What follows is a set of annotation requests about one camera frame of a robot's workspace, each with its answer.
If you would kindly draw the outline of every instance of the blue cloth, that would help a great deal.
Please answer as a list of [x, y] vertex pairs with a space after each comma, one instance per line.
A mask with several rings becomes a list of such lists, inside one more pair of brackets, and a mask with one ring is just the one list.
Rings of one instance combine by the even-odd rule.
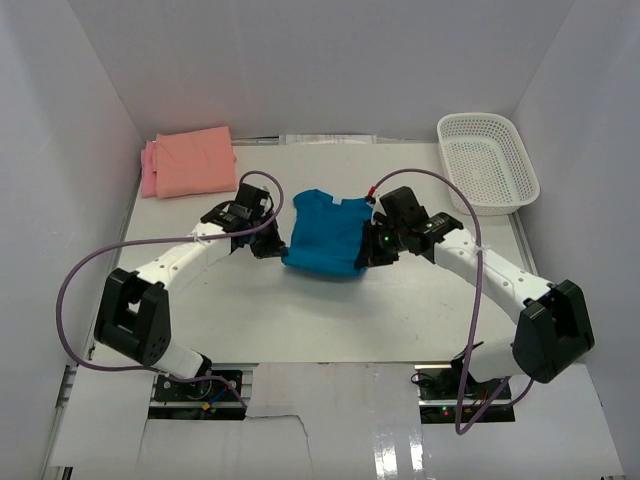
[[307, 190], [293, 199], [297, 210], [289, 255], [282, 263], [315, 273], [355, 277], [365, 269], [353, 264], [360, 251], [362, 226], [371, 218], [364, 198], [333, 202], [320, 190]]

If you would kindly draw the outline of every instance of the white wall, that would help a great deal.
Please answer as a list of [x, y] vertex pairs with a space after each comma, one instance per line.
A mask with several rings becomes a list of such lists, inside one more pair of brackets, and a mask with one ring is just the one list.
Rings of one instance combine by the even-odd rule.
[[[66, 0], [0, 2], [0, 478], [37, 478], [67, 360], [57, 289], [114, 241], [141, 138]], [[67, 303], [76, 347], [107, 260]]]
[[510, 115], [572, 3], [70, 0], [147, 138], [433, 139], [448, 113]]
[[514, 114], [542, 193], [522, 212], [541, 274], [586, 293], [587, 365], [640, 478], [640, 2], [577, 0]]

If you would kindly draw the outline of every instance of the pink towel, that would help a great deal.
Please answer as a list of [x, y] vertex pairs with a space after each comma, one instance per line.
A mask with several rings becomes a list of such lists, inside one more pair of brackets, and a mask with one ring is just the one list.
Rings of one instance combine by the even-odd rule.
[[156, 146], [153, 142], [147, 142], [144, 150], [140, 152], [140, 162], [142, 163], [142, 181], [140, 185], [140, 195], [142, 198], [156, 196], [156, 172], [153, 168], [153, 152]]
[[155, 160], [156, 194], [160, 198], [237, 188], [228, 127], [158, 135], [151, 158], [152, 163]]

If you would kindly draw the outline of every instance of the purple cable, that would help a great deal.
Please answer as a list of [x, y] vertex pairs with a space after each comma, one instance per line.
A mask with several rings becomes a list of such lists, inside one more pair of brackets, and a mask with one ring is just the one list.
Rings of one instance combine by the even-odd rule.
[[[243, 180], [246, 177], [248, 177], [249, 175], [254, 175], [254, 174], [255, 175], [262, 175], [263, 177], [267, 177], [269, 180], [271, 180], [275, 184], [275, 186], [278, 189], [278, 194], [280, 195], [280, 202], [278, 203], [278, 207], [273, 212], [273, 215], [271, 215], [271, 217], [269, 217], [269, 219], [266, 222], [264, 222], [262, 225], [259, 225], [259, 226], [254, 227], [254, 228], [250, 228], [249, 230], [243, 230], [241, 232], [223, 233], [223, 234], [218, 234], [218, 235], [203, 235], [201, 237], [198, 237], [200, 240], [219, 240], [219, 239], [223, 239], [223, 238], [232, 238], [232, 237], [241, 237], [243, 235], [252, 235], [252, 234], [257, 233], [260, 230], [266, 228], [271, 222], [273, 222], [275, 220], [275, 218], [280, 213], [280, 210], [282, 210], [282, 206], [284, 205], [284, 191], [282, 189], [282, 185], [280, 185], [280, 182], [278, 182], [278, 180], [276, 180], [275, 177], [271, 176], [270, 174], [268, 174], [266, 172], [262, 172], [260, 170], [251, 170], [251, 171], [245, 173], [244, 175], [242, 175], [242, 177], [240, 177], [239, 183], [242, 183]], [[64, 328], [63, 328], [63, 325], [62, 325], [62, 303], [63, 303], [63, 300], [64, 300], [64, 295], [65, 295], [65, 293], [67, 291], [67, 288], [69, 287], [69, 283], [71, 282], [71, 279], [75, 276], [75, 274], [78, 273], [78, 271], [84, 265], [86, 265], [89, 261], [91, 261], [92, 259], [102, 255], [103, 253], [107, 253], [107, 252], [110, 252], [112, 250], [117, 250], [119, 248], [133, 247], [133, 246], [136, 246], [136, 245], [155, 245], [155, 244], [162, 244], [162, 243], [187, 243], [187, 242], [193, 242], [193, 241], [194, 241], [193, 237], [167, 237], [167, 238], [147, 238], [147, 239], [143, 239], [143, 240], [129, 240], [129, 241], [126, 241], [126, 242], [117, 242], [117, 243], [114, 243], [112, 245], [107, 245], [106, 247], [99, 248], [95, 252], [90, 253], [89, 255], [84, 257], [82, 260], [80, 260], [71, 269], [71, 271], [67, 274], [67, 276], [64, 278], [64, 280], [62, 282], [62, 285], [60, 286], [60, 290], [58, 291], [58, 298], [56, 300], [56, 329], [58, 331], [58, 338], [60, 339], [60, 343], [62, 344], [62, 348], [64, 348], [65, 352], [67, 352], [67, 355], [69, 355], [69, 357], [71, 357], [71, 359], [74, 362], [76, 362], [78, 365], [81, 365], [81, 366], [83, 366], [85, 368], [89, 368], [91, 370], [98, 370], [100, 372], [128, 372], [128, 371], [132, 371], [132, 370], [146, 370], [146, 371], [150, 371], [150, 372], [161, 373], [161, 372], [159, 372], [158, 369], [153, 368], [153, 367], [144, 367], [142, 365], [131, 365], [131, 366], [128, 366], [128, 367], [108, 367], [106, 365], [96, 365], [94, 363], [87, 362], [86, 360], [81, 358], [78, 354], [76, 354], [73, 351], [73, 349], [71, 348], [71, 345], [69, 344], [69, 341], [67, 340], [67, 337], [66, 337], [66, 335], [64, 333]], [[242, 407], [245, 410], [247, 409], [247, 404], [244, 402], [244, 400], [242, 399], [240, 394], [223, 377], [220, 377], [220, 376], [217, 376], [217, 375], [207, 375], [207, 376], [195, 377], [195, 378], [179, 378], [179, 377], [175, 377], [173, 375], [168, 375], [168, 378], [170, 380], [172, 380], [174, 382], [178, 382], [178, 383], [193, 383], [193, 382], [204, 382], [204, 381], [220, 382], [220, 383], [224, 384], [229, 389], [229, 391], [231, 393], [233, 393], [233, 395], [238, 399], [238, 401], [240, 402]]]
[[[473, 209], [473, 206], [471, 205], [469, 200], [467, 200], [464, 194], [460, 191], [460, 189], [456, 187], [446, 177], [443, 177], [442, 175], [432, 172], [430, 170], [424, 170], [421, 168], [402, 168], [400, 170], [396, 170], [382, 177], [378, 181], [378, 183], [375, 184], [374, 189], [377, 190], [380, 187], [380, 185], [382, 185], [388, 179], [396, 175], [399, 175], [401, 173], [422, 173], [424, 175], [429, 175], [431, 177], [437, 178], [438, 180], [447, 184], [447, 186], [451, 188], [451, 190], [456, 192], [456, 194], [460, 197], [460, 199], [465, 204], [467, 209], [469, 209], [469, 214], [471, 215], [471, 219], [473, 220], [473, 226], [476, 231], [476, 246], [478, 247], [478, 252], [477, 252], [478, 267], [476, 271], [476, 293], [473, 300], [473, 312], [471, 313], [471, 325], [469, 326], [469, 337], [467, 339], [467, 346], [465, 347], [465, 350], [464, 350], [464, 360], [462, 363], [462, 373], [460, 376], [460, 384], [458, 385], [458, 399], [456, 402], [456, 433], [458, 435], [464, 435], [478, 421], [478, 419], [482, 415], [484, 415], [484, 412], [486, 412], [487, 409], [491, 406], [491, 402], [493, 402], [498, 397], [498, 395], [500, 395], [502, 390], [504, 390], [504, 388], [507, 386], [509, 382], [509, 378], [511, 378], [511, 377], [504, 378], [502, 382], [500, 382], [500, 385], [498, 386], [498, 388], [496, 388], [496, 390], [491, 394], [491, 396], [484, 403], [484, 405], [478, 409], [478, 411], [475, 413], [475, 415], [473, 415], [473, 417], [471, 417], [469, 422], [464, 427], [461, 426], [462, 403], [464, 400], [464, 391], [465, 391], [465, 386], [467, 384], [467, 378], [469, 376], [469, 363], [471, 360], [471, 353], [473, 351], [473, 344], [476, 336], [476, 327], [478, 326], [478, 316], [480, 314], [480, 301], [482, 299], [482, 275], [484, 270], [484, 255], [482, 253], [482, 233], [480, 232], [480, 221], [478, 220], [478, 215]], [[516, 403], [518, 403], [520, 400], [522, 400], [522, 398], [524, 398], [524, 396], [531, 389], [532, 384], [533, 384], [533, 381], [529, 382], [529, 385], [522, 392], [522, 394], [520, 394], [518, 398], [516, 398], [514, 401], [512, 401], [508, 405], [505, 405], [504, 408], [513, 406]]]

